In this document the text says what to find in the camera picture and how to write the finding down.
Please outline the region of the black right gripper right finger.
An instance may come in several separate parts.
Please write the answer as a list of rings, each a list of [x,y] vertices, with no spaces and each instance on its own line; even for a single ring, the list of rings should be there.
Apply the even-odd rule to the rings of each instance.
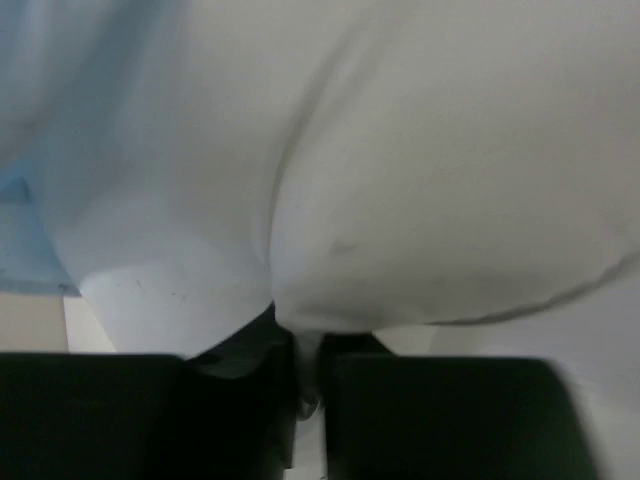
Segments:
[[[321,346],[331,479],[596,479],[557,370],[531,358],[399,356],[370,335]]]

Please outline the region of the white pillow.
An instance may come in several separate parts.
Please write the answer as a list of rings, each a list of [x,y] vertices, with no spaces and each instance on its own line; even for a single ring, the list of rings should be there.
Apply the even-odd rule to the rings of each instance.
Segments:
[[[639,405],[639,5],[278,1],[272,296],[331,333],[548,356]]]

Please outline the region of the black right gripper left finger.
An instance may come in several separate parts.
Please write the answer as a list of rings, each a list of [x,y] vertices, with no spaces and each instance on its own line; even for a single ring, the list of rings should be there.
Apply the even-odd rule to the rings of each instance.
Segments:
[[[5,353],[5,479],[280,479],[295,434],[291,336],[267,310],[190,359]]]

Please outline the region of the light blue pillowcase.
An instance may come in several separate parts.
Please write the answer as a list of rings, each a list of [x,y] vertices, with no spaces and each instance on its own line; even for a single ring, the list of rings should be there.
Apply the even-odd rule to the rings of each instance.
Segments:
[[[2,283],[77,293],[120,352],[191,356],[271,304],[291,140],[362,1],[5,1]]]

